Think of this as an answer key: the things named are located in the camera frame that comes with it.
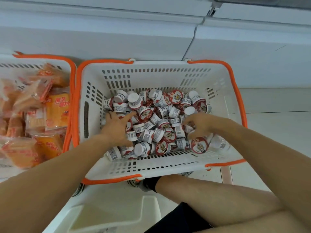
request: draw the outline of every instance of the pile of cups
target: pile of cups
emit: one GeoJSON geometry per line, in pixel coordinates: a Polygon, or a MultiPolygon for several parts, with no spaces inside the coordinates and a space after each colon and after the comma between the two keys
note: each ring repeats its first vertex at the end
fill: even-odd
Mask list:
{"type": "Polygon", "coordinates": [[[114,147],[106,154],[109,160],[135,159],[151,154],[164,155],[172,151],[192,149],[195,153],[207,151],[214,138],[186,140],[187,133],[194,131],[190,125],[181,123],[197,112],[210,113],[212,107],[196,91],[184,94],[180,90],[166,93],[158,89],[147,89],[135,93],[118,90],[110,99],[104,100],[106,110],[115,111],[121,119],[125,114],[136,111],[127,123],[127,139],[133,147],[114,147]]]}

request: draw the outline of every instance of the white plastic basket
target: white plastic basket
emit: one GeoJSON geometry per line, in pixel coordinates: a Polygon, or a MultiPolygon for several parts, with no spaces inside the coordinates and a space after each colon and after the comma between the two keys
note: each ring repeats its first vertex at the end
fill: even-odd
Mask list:
{"type": "MultiPolygon", "coordinates": [[[[53,67],[58,70],[65,71],[70,74],[70,98],[72,99],[72,95],[75,90],[75,75],[76,75],[76,65],[69,58],[57,56],[57,55],[24,55],[20,52],[14,55],[0,55],[0,78],[9,78],[16,80],[16,84],[21,89],[24,88],[22,83],[19,83],[18,76],[24,75],[32,75],[38,71],[45,63],[50,63],[53,67]]],[[[67,151],[69,149],[69,144],[71,141],[71,126],[67,128],[65,143],[63,151],[67,151]]],[[[0,182],[6,180],[7,178],[14,176],[12,173],[17,175],[20,173],[19,170],[10,166],[10,165],[2,165],[5,160],[0,161],[0,173],[1,176],[5,176],[5,178],[0,177],[0,182]]]]}
{"type": "MultiPolygon", "coordinates": [[[[147,88],[158,88],[165,92],[179,89],[185,93],[196,90],[210,102],[212,114],[228,117],[227,104],[230,103],[235,113],[241,115],[237,122],[247,126],[243,101],[232,69],[222,61],[90,60],[78,67],[76,76],[72,113],[74,146],[100,132],[105,116],[102,101],[114,96],[118,89],[136,92],[147,88]]],[[[83,183],[105,184],[144,179],[244,161],[233,147],[227,151],[209,148],[203,155],[180,151],[112,163],[104,156],[87,173],[83,183]]]]}

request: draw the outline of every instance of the floor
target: floor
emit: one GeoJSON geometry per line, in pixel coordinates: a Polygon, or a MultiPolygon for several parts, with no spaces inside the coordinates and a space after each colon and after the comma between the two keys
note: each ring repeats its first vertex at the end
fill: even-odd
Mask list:
{"type": "MultiPolygon", "coordinates": [[[[245,98],[244,103],[250,129],[311,157],[309,148],[311,131],[309,99],[311,98],[306,98],[311,97],[311,89],[242,89],[241,93],[245,98]],[[280,93],[286,95],[287,99],[283,100],[280,93]],[[299,96],[300,94],[304,95],[302,100],[295,100],[295,95],[299,96]]],[[[269,190],[248,163],[231,166],[231,175],[235,185],[269,190]]],[[[220,168],[217,167],[213,167],[211,171],[194,172],[190,177],[222,182],[220,168]]],[[[142,192],[140,189],[128,186],[126,182],[88,186],[80,196],[73,197],[68,201],[44,233],[54,232],[72,206],[79,204],[105,205],[105,201],[111,196],[116,198],[116,201],[129,203],[143,195],[157,197],[162,217],[177,206],[159,194],[142,192]]]]}

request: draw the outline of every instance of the finger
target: finger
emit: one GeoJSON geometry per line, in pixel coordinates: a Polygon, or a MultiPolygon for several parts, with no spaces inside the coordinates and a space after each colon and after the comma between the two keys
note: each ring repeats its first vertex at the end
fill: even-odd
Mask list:
{"type": "Polygon", "coordinates": [[[188,139],[193,140],[197,137],[204,137],[205,135],[206,135],[206,132],[201,131],[200,129],[195,129],[194,132],[188,135],[188,139]]]}
{"type": "Polygon", "coordinates": [[[110,113],[108,113],[108,112],[106,113],[105,119],[106,119],[106,123],[111,121],[110,113]]]}
{"type": "Polygon", "coordinates": [[[117,113],[114,112],[114,111],[110,111],[110,116],[111,116],[111,119],[112,119],[112,120],[118,119],[117,113]]]}
{"type": "Polygon", "coordinates": [[[124,139],[124,145],[126,147],[132,147],[133,146],[133,142],[131,142],[131,141],[127,140],[127,139],[124,139]]]}
{"type": "Polygon", "coordinates": [[[122,120],[124,120],[125,122],[128,122],[134,115],[136,115],[137,113],[135,111],[132,111],[131,113],[127,114],[126,116],[124,116],[122,118],[122,120]]]}
{"type": "Polygon", "coordinates": [[[185,120],[183,121],[182,125],[186,125],[189,122],[194,122],[194,117],[195,114],[190,115],[189,117],[186,117],[185,120]]]}

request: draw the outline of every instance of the bare leg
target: bare leg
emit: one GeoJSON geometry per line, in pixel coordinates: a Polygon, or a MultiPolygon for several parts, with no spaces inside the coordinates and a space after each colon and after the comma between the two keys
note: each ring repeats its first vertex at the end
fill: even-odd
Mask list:
{"type": "Polygon", "coordinates": [[[245,222],[283,210],[271,192],[180,175],[161,177],[155,189],[177,204],[187,203],[214,227],[245,222]]]}
{"type": "Polygon", "coordinates": [[[254,220],[196,233],[307,233],[309,230],[289,211],[279,211],[254,220]]]}

